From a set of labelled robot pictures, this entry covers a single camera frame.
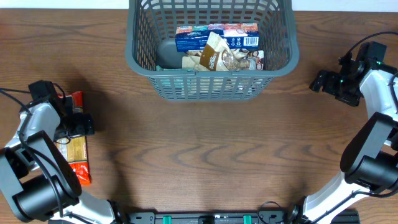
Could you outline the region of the red orange snack packet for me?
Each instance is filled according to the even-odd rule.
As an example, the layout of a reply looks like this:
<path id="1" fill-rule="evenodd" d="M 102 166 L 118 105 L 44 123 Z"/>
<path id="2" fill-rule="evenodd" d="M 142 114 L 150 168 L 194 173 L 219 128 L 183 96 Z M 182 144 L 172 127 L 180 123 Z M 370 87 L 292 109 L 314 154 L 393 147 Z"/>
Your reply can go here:
<path id="1" fill-rule="evenodd" d="M 83 112 L 83 92 L 76 91 L 66 96 L 67 108 L 72 113 Z M 88 163 L 88 153 L 86 148 L 86 137 L 71 139 L 59 139 L 55 144 L 62 156 L 67 160 L 81 185 L 89 186 L 91 184 L 90 170 Z"/>

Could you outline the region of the brown white snack bag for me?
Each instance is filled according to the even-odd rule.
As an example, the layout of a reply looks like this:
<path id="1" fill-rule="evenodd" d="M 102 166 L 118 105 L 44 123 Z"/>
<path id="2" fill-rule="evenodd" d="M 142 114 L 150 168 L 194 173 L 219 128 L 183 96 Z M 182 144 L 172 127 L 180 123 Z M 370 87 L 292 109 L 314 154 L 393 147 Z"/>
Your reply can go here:
<path id="1" fill-rule="evenodd" d="M 200 68 L 214 71 L 263 70 L 264 52 L 261 50 L 230 49 L 227 42 L 218 34 L 210 32 L 203 49 Z"/>

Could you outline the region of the beige snack bag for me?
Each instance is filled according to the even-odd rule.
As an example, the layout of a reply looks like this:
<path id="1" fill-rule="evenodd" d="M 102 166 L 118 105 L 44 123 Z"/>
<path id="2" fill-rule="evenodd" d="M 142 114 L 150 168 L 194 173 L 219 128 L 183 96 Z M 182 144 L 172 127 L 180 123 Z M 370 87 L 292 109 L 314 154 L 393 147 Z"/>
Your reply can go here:
<path id="1" fill-rule="evenodd" d="M 202 51 L 189 52 L 187 56 L 182 59 L 182 68 L 187 70 L 193 70 L 194 72 L 210 72 L 204 68 L 200 68 L 199 60 Z M 223 85 L 227 87 L 232 87 L 236 83 L 237 78 L 222 78 L 222 77 L 205 77 L 205 78 L 188 78 L 187 85 L 192 86 L 194 89 L 203 91 L 208 91 L 211 87 L 216 90 L 220 90 Z"/>

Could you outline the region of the blue tissue pack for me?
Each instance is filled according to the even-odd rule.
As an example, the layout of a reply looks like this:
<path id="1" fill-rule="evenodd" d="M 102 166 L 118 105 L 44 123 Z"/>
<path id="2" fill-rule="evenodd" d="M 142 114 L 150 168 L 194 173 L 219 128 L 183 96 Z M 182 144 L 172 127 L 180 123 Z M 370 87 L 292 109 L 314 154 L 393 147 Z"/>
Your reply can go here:
<path id="1" fill-rule="evenodd" d="M 203 50 L 210 42 L 223 41 L 230 49 L 257 49 L 257 23 L 227 23 L 197 26 L 179 26 L 175 32 L 178 52 Z"/>

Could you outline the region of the mint green wipes packet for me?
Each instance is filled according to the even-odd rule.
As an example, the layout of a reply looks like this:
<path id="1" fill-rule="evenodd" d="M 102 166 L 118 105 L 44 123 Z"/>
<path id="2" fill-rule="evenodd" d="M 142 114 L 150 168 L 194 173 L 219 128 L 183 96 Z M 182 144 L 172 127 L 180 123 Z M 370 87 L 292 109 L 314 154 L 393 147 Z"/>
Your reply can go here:
<path id="1" fill-rule="evenodd" d="M 160 77 L 158 80 L 154 81 L 154 88 L 160 95 L 169 96 L 172 93 L 183 95 L 185 91 L 185 80 L 181 75 Z"/>

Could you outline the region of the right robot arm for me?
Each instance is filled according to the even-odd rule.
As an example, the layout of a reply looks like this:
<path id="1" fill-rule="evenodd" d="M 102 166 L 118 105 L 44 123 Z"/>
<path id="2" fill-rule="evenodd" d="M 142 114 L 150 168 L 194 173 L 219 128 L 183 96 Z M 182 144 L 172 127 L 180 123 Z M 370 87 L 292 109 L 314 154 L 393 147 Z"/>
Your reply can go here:
<path id="1" fill-rule="evenodd" d="M 346 208 L 366 197 L 397 194 L 397 69 L 372 63 L 359 84 L 369 119 L 347 145 L 340 171 L 318 192 L 294 205 L 286 223 L 331 223 Z"/>

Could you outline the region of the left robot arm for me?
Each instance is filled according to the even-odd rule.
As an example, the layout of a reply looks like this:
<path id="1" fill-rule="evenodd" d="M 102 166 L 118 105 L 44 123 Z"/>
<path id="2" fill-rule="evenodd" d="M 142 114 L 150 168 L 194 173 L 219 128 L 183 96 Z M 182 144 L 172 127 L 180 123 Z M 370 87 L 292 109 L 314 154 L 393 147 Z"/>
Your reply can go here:
<path id="1" fill-rule="evenodd" d="M 1 149 L 1 192 L 22 222 L 127 223 L 118 206 L 82 190 L 53 142 L 60 116 L 50 103 L 20 114 L 21 123 Z"/>

